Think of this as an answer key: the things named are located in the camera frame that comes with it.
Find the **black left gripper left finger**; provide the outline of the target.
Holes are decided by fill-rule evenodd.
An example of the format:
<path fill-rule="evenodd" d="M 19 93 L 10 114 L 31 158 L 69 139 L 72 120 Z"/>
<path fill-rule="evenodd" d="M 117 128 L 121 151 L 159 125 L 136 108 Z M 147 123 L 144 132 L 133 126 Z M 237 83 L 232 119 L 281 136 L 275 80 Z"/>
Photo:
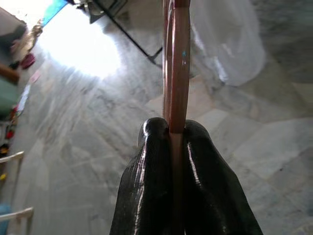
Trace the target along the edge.
<path fill-rule="evenodd" d="M 167 122 L 146 120 L 138 152 L 124 170 L 111 235 L 169 235 L 172 222 L 172 164 Z"/>

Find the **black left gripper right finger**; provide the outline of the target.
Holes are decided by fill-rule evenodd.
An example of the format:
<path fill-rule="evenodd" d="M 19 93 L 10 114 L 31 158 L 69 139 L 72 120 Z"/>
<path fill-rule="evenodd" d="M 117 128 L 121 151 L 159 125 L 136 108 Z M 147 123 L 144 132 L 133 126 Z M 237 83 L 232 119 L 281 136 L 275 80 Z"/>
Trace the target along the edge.
<path fill-rule="evenodd" d="M 208 131 L 187 120 L 183 133 L 184 228 L 187 235 L 261 235 L 240 181 Z"/>

